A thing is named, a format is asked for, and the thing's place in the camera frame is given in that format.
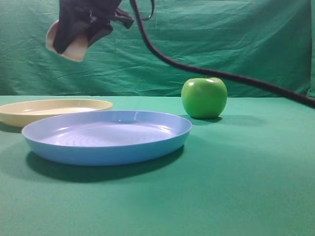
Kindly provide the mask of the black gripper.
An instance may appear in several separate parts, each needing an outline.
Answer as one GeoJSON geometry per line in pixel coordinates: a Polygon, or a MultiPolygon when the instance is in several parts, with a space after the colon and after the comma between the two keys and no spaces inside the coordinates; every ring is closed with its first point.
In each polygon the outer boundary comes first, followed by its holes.
{"type": "Polygon", "coordinates": [[[130,28],[134,19],[119,8],[120,4],[120,0],[59,1],[59,23],[53,42],[54,49],[59,54],[63,53],[80,33],[86,35],[88,46],[92,46],[112,33],[112,22],[130,28]]]}

